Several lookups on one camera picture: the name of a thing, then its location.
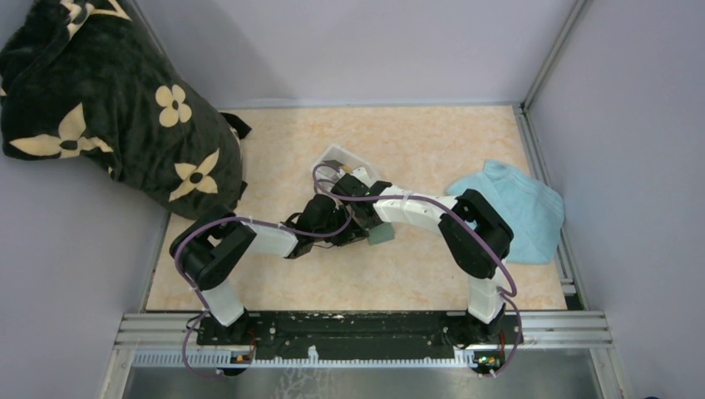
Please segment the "translucent white plastic bin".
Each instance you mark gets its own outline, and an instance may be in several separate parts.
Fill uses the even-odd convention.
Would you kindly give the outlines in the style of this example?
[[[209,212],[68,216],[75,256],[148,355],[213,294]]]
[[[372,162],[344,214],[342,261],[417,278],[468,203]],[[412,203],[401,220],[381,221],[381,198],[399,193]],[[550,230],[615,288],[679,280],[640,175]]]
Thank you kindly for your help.
[[[343,164],[343,170],[346,173],[353,171],[358,167],[365,167],[369,175],[375,180],[380,180],[381,175],[373,163],[365,160],[360,155],[356,155],[350,150],[344,147],[332,144],[330,145],[312,164],[311,170],[314,170],[318,165],[322,165],[323,160],[337,160]],[[321,167],[316,171],[317,179],[328,179],[332,181],[337,181],[340,174],[336,170],[330,169],[328,167]]]

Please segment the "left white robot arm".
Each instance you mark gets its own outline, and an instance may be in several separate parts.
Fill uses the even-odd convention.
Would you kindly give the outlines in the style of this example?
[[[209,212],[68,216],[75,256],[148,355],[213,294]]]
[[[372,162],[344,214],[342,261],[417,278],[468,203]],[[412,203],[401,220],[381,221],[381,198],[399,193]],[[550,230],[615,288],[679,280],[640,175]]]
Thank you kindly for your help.
[[[303,211],[278,224],[238,216],[217,205],[172,242],[169,254],[217,322],[219,336],[237,344],[248,336],[249,321],[228,278],[246,254],[297,259],[321,242],[342,247],[368,237],[344,205],[315,195]]]

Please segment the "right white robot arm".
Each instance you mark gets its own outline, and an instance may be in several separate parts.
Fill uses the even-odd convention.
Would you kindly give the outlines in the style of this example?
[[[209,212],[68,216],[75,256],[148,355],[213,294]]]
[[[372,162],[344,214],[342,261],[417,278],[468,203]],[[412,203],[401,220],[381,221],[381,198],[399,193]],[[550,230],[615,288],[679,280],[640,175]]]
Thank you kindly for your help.
[[[502,296],[516,293],[504,264],[514,234],[480,192],[422,195],[386,181],[366,185],[345,174],[330,194],[348,206],[365,229],[409,224],[439,234],[458,267],[469,275],[469,334],[477,342],[490,342],[498,335],[499,316],[505,310]]]

